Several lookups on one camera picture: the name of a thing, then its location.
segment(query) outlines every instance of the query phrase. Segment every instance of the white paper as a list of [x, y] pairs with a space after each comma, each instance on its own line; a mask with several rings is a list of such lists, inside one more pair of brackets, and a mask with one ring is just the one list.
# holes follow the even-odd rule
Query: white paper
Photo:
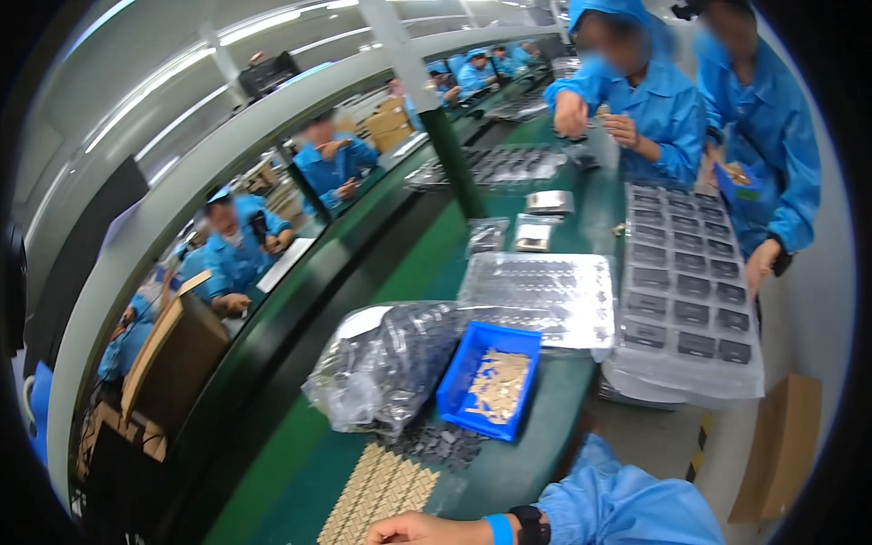
[[257, 288], [263, 293], [270, 293], [279, 280], [284, 278], [294, 263], [299, 261], [300, 257], [309, 249], [309, 246], [315, 241], [314, 238], [298, 238], [295, 239], [290, 247], [285, 250], [284, 255], [269, 268], [267, 274], [263, 275], [261, 281], [257, 283]]

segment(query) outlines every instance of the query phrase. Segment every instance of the plastic blister tray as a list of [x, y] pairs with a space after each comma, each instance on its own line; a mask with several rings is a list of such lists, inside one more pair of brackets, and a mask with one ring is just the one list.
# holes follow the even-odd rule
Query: plastic blister tray
[[723, 202], [639, 182], [626, 195], [622, 318], [610, 365], [694, 399], [761, 396], [756, 313]]

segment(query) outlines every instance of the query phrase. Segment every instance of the worker's hand holding part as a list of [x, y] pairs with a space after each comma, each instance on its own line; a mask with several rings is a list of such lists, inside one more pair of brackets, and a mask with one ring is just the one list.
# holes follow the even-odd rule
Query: worker's hand holding part
[[772, 273], [772, 266], [775, 263], [775, 258], [781, 253], [781, 245], [775, 239], [766, 239], [760, 244], [751, 257], [748, 263], [745, 264], [745, 272], [748, 275], [748, 289], [751, 291], [751, 298], [755, 298], [760, 293], [760, 286], [766, 277]]
[[561, 92], [557, 95], [554, 126], [560, 134], [581, 136], [588, 128], [588, 103], [573, 92]]
[[342, 149], [345, 146], [348, 146], [351, 143], [351, 140], [333, 140], [332, 142], [327, 142], [326, 144], [322, 144], [321, 146], [316, 147], [315, 149], [321, 154], [326, 160], [333, 160], [336, 157], [336, 152]]
[[494, 533], [487, 521], [447, 521], [431, 514], [406, 511], [372, 523], [366, 545], [382, 543], [492, 545]]

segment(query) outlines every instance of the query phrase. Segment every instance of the cardboard box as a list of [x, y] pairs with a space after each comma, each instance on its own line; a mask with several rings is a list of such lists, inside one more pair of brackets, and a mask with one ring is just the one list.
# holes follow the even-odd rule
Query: cardboard box
[[372, 139], [376, 142], [376, 149], [379, 153], [384, 153], [392, 150], [400, 142], [407, 139], [410, 134], [414, 133], [408, 123], [404, 123], [399, 128], [396, 128], [388, 133], [373, 134]]
[[821, 381], [788, 374], [757, 410], [745, 478], [730, 524], [759, 523], [790, 510], [814, 465], [821, 425]]
[[147, 420], [144, 425], [135, 422], [126, 423], [121, 418], [120, 412], [111, 408], [105, 401], [101, 401], [91, 412], [88, 425], [82, 430], [78, 444], [76, 473], [81, 480], [87, 477], [88, 464], [102, 426], [111, 427], [136, 446], [142, 445], [142, 452], [159, 462], [167, 456], [167, 437], [160, 426], [150, 420]]
[[154, 323], [121, 392], [125, 422], [136, 411], [173, 437], [221, 361], [227, 332], [192, 291], [209, 277], [204, 270], [183, 283]]

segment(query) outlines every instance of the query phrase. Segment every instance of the beige component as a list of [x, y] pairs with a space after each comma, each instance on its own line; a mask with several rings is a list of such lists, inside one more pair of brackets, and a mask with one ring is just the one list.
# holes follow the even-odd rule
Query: beige component
[[468, 392], [476, 397], [467, 412], [483, 415], [492, 424], [505, 425], [518, 409], [521, 387], [530, 368], [526, 354], [508, 354], [493, 348], [481, 359]]
[[345, 483], [330, 516], [321, 528], [321, 545], [364, 543], [375, 521], [403, 511], [421, 510], [430, 498], [439, 472], [422, 468], [370, 443]]

